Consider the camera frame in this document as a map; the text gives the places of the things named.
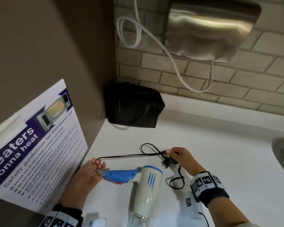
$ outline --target blue hair dryer handle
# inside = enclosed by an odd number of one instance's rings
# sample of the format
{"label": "blue hair dryer handle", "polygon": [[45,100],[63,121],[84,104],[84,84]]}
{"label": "blue hair dryer handle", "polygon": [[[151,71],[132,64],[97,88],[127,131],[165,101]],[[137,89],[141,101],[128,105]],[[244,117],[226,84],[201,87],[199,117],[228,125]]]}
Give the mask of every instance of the blue hair dryer handle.
{"label": "blue hair dryer handle", "polygon": [[106,171],[104,178],[117,183],[128,183],[129,180],[137,175],[137,173],[138,168],[134,170],[108,170]]}

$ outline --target brick wall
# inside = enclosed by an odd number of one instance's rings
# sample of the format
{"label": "brick wall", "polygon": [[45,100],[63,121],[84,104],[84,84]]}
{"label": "brick wall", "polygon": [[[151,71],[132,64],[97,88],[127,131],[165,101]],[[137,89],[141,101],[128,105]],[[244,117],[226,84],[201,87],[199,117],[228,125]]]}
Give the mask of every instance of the brick wall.
{"label": "brick wall", "polygon": [[[182,85],[170,59],[147,34],[135,49],[127,49],[116,33],[116,68],[119,82],[129,81],[160,92],[235,105],[284,115],[284,0],[254,0],[261,16],[238,53],[226,64],[214,64],[212,87],[206,93]],[[114,0],[115,19],[134,15],[133,0]],[[161,39],[169,0],[137,0],[141,23]],[[124,23],[127,41],[134,26]],[[183,79],[200,89],[207,86],[209,64],[176,57]]]}

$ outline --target right hand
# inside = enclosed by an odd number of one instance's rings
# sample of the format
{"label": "right hand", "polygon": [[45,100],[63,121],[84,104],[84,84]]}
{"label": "right hand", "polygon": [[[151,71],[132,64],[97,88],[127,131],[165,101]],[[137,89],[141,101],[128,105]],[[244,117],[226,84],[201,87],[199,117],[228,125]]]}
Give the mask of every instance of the right hand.
{"label": "right hand", "polygon": [[183,147],[174,147],[166,150],[167,157],[176,160],[181,167],[191,176],[196,176],[202,171],[206,171],[191,155],[191,153]]}

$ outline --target poster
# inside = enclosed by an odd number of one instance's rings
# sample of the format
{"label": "poster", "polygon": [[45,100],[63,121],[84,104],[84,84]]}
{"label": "poster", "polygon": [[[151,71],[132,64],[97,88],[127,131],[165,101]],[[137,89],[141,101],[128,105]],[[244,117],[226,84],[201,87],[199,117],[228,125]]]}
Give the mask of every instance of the poster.
{"label": "poster", "polygon": [[46,215],[86,151],[60,80],[0,125],[0,199]]}

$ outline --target brown wall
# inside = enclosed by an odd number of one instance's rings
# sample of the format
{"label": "brown wall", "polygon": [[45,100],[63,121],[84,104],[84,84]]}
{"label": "brown wall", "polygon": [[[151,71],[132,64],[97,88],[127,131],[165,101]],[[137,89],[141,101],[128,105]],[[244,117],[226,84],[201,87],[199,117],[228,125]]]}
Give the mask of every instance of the brown wall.
{"label": "brown wall", "polygon": [[[64,79],[88,147],[115,81],[113,0],[0,0],[0,123]],[[0,200],[0,226],[41,215]]]}

